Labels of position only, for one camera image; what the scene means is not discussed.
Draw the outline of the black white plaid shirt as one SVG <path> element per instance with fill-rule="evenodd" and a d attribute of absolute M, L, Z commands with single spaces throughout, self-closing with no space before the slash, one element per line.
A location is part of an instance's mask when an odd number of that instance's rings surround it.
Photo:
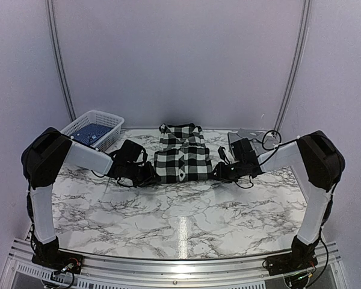
<path fill-rule="evenodd" d="M 161 183 L 204 181 L 212 173 L 210 150 L 205 145 L 201 126 L 162 124 L 159 150 L 154 153 L 154 167 Z"/>

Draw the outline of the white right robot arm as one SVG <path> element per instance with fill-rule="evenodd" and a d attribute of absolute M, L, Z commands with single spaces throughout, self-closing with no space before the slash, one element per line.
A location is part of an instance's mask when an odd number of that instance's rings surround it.
<path fill-rule="evenodd" d="M 321 239 L 322 227 L 329 219 L 334 191 L 345 169 L 344 157 L 322 131 L 275 144 L 259 155 L 247 138 L 231 143 L 230 148 L 235 161 L 229 163 L 221 157 L 211 173 L 212 179 L 232 183 L 245 176 L 255 178 L 296 163 L 304 165 L 310 195 L 303 222 L 292 241 L 292 252 L 286 256 L 290 269 L 300 269 L 308 262 Z"/>

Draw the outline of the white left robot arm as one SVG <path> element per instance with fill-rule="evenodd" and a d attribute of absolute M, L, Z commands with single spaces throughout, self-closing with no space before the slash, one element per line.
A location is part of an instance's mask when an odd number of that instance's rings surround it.
<path fill-rule="evenodd" d="M 133 187 L 160 182 L 145 148 L 130 140 L 110 154 L 86 146 L 57 129 L 42 132 L 22 153 L 23 175 L 28 181 L 27 210 L 32 223 L 31 244 L 49 267 L 64 262 L 52 216 L 52 189 L 63 164 L 69 163 L 103 176 L 128 179 Z"/>

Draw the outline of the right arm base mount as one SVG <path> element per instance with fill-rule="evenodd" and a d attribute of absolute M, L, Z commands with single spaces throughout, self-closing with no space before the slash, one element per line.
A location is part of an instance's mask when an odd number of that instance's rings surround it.
<path fill-rule="evenodd" d="M 268 271 L 270 276 L 314 268 L 317 265 L 318 260 L 316 255 L 309 255 L 304 259 L 293 260 L 292 253 L 268 256 L 262 263 L 262 267 Z"/>

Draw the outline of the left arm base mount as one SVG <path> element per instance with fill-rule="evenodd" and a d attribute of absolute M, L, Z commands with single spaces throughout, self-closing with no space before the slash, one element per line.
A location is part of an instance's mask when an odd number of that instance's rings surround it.
<path fill-rule="evenodd" d="M 84 256 L 76 253 L 56 250 L 44 254 L 33 255 L 34 264 L 54 269 L 57 273 L 80 274 L 84 262 Z"/>

